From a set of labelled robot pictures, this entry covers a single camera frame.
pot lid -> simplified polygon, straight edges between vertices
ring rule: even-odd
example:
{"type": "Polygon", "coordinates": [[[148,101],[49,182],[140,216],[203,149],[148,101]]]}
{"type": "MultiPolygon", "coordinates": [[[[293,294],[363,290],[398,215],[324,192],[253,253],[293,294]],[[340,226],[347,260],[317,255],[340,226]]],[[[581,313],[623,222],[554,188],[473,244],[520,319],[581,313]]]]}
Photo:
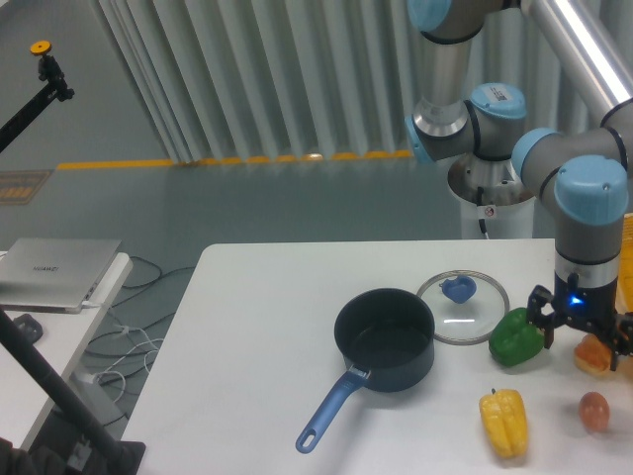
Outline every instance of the pot lid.
{"type": "Polygon", "coordinates": [[[501,284],[472,270],[451,270],[431,277],[417,296],[433,313],[435,339],[449,344],[486,341],[510,307],[501,284]]]}

blue saucepan handle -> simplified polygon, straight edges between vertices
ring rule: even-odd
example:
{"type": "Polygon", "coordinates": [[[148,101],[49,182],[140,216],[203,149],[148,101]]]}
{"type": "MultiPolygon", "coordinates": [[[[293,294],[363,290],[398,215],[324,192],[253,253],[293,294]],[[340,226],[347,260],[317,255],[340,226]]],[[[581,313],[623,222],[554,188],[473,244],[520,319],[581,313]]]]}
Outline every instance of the blue saucepan handle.
{"type": "Polygon", "coordinates": [[[338,410],[343,406],[345,400],[354,391],[367,384],[369,380],[369,372],[362,371],[352,366],[338,378],[332,389],[329,390],[327,396],[315,412],[315,415],[306,425],[304,431],[295,443],[295,447],[301,453],[312,452],[323,436],[329,424],[333,421],[338,410]]]}

silver laptop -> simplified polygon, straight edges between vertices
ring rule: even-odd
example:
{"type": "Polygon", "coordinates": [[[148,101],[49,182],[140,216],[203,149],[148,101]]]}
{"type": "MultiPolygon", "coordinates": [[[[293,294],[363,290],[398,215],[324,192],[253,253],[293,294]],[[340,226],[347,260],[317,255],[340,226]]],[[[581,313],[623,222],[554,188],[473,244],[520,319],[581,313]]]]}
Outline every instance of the silver laptop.
{"type": "Polygon", "coordinates": [[[120,245],[115,239],[18,239],[0,259],[0,306],[81,312],[120,245]]]}

green bell pepper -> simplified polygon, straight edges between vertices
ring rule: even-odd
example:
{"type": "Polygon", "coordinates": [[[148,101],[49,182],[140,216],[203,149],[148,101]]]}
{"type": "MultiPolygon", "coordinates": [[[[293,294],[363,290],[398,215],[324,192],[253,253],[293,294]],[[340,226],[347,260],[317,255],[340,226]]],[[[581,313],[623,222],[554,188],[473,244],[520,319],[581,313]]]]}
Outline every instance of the green bell pepper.
{"type": "Polygon", "coordinates": [[[514,366],[527,361],[543,348],[544,336],[526,322],[527,310],[518,308],[508,312],[497,324],[489,340],[493,358],[503,366],[514,366]]]}

yellow bell pepper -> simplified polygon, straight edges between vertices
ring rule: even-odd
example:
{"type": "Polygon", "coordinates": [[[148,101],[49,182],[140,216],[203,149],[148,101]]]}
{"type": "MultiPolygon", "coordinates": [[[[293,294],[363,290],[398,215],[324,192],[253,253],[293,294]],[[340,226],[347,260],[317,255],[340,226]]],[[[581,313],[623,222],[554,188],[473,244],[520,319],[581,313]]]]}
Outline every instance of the yellow bell pepper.
{"type": "Polygon", "coordinates": [[[514,389],[493,390],[479,401],[486,434],[501,458],[523,455],[527,450],[527,417],[523,399],[514,389]]]}

